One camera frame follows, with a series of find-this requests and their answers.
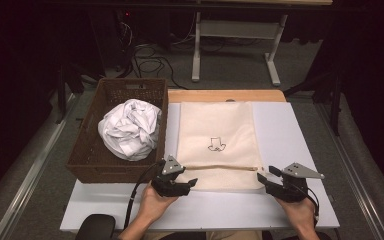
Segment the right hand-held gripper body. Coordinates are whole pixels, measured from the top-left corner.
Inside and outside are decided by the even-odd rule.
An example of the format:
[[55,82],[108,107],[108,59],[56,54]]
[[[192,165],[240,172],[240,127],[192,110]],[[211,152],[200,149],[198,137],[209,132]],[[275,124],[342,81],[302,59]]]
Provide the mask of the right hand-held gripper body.
[[281,171],[282,184],[269,181],[267,193],[288,203],[300,202],[308,196],[307,178],[325,178],[323,174],[300,163],[292,163]]

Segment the white metal frame desk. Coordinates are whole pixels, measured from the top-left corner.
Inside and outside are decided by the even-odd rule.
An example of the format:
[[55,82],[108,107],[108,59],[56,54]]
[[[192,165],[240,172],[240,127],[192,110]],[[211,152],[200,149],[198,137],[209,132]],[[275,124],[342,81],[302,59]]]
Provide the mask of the white metal frame desk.
[[[330,6],[333,0],[194,0],[197,4],[204,3],[232,3],[234,8],[240,7],[308,7],[308,6]],[[242,39],[264,39],[271,40],[272,47],[270,52],[264,53],[264,60],[267,66],[270,80],[273,86],[278,87],[281,82],[275,66],[274,58],[283,35],[283,31],[288,19],[288,13],[281,13],[276,22],[260,22],[245,20],[202,20],[201,13],[195,13],[195,37],[194,55],[192,63],[192,82],[200,81],[201,67],[201,38],[202,37],[221,37],[221,38],[242,38]]]

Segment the aluminium floor rail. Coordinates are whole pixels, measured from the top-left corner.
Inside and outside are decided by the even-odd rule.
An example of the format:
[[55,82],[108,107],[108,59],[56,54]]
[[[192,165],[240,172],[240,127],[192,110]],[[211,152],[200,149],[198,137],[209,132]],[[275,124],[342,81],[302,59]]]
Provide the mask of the aluminium floor rail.
[[54,109],[29,140],[0,182],[0,240],[8,240],[24,212],[43,171],[48,156],[63,131],[67,116],[76,106],[80,94],[70,93],[65,101],[66,113],[56,106],[57,97],[51,98]]
[[354,197],[364,215],[364,218],[371,230],[375,240],[384,240],[384,224],[379,217],[378,211],[369,196],[361,178],[359,177],[351,158],[346,152],[345,145],[343,144],[340,136],[337,135],[330,126],[330,118],[328,111],[323,104],[315,105],[316,111],[320,115],[325,127],[327,128],[331,139],[339,153],[341,165],[344,169],[347,181],[353,191]]

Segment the person's left hand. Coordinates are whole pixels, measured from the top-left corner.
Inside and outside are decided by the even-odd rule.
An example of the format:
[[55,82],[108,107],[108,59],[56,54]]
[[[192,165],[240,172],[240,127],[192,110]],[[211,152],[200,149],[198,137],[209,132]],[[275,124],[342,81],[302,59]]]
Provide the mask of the person's left hand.
[[177,200],[177,197],[160,196],[156,190],[148,184],[142,192],[140,207],[136,219],[150,226],[163,216],[169,206]]

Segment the black metal stand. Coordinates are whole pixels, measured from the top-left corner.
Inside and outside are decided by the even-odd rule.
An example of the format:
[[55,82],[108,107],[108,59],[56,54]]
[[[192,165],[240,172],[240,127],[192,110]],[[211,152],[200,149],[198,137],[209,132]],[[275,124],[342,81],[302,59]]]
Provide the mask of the black metal stand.
[[57,124],[62,122],[67,113],[66,88],[69,88],[75,94],[84,91],[80,73],[74,64],[62,64],[57,71],[57,103],[59,110]]
[[304,82],[295,85],[283,92],[285,97],[289,97],[300,91],[313,90],[312,100],[314,103],[329,103],[329,126],[336,136],[339,135],[338,121],[341,96],[341,80],[337,73],[327,72],[315,77],[311,77]]

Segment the white shirt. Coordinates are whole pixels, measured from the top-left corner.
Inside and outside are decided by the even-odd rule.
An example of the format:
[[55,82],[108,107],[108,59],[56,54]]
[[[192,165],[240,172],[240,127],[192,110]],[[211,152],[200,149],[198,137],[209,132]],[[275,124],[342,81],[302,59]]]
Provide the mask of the white shirt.
[[107,149],[128,161],[144,160],[157,148],[162,110],[155,105],[128,99],[98,123],[98,133]]

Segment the dark equipment with red light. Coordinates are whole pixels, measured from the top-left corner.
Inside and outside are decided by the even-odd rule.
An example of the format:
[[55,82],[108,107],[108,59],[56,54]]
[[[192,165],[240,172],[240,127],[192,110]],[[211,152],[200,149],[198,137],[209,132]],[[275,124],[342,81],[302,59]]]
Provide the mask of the dark equipment with red light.
[[131,64],[134,50],[134,34],[125,22],[125,12],[98,9],[90,11],[89,17],[103,67],[103,76],[122,74]]

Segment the brown wicker basket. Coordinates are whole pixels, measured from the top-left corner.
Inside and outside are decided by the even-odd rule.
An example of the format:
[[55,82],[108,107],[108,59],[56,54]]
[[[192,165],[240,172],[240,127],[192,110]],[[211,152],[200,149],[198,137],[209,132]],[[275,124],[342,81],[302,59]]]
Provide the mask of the brown wicker basket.
[[[98,123],[118,104],[139,99],[162,110],[157,147],[138,162],[122,160],[111,153],[98,133]],[[164,157],[168,115],[168,83],[153,78],[104,78],[98,83],[67,168],[81,183],[134,183],[153,163]]]

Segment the person's right hand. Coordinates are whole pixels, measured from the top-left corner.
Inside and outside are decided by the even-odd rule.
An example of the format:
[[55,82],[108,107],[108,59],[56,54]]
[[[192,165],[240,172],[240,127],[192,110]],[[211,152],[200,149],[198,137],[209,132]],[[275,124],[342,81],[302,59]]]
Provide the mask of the person's right hand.
[[300,202],[288,203],[280,199],[276,201],[283,208],[292,227],[300,233],[306,233],[315,229],[315,207],[311,200],[305,198]]

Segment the person's beige pants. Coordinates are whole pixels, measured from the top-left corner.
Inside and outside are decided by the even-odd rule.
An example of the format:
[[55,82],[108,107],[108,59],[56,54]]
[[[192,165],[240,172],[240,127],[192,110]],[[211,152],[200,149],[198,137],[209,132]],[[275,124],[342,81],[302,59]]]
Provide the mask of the person's beige pants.
[[141,240],[263,240],[261,231],[156,232]]

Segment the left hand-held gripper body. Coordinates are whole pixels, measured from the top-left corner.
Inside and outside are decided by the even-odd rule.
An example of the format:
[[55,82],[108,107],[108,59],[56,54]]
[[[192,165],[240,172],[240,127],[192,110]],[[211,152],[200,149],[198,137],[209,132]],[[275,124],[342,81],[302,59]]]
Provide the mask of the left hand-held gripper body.
[[182,166],[173,156],[169,155],[163,160],[159,168],[159,174],[152,180],[151,186],[162,197],[187,196],[190,192],[190,183],[177,183],[177,177],[186,168]]

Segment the cream mesh laundry bag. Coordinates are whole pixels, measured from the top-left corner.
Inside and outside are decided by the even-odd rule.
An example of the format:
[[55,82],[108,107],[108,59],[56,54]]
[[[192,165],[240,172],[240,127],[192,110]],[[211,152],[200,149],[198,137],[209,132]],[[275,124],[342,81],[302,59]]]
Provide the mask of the cream mesh laundry bag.
[[245,191],[263,185],[253,108],[249,102],[183,102],[177,160],[186,167],[179,182],[197,181],[200,191]]

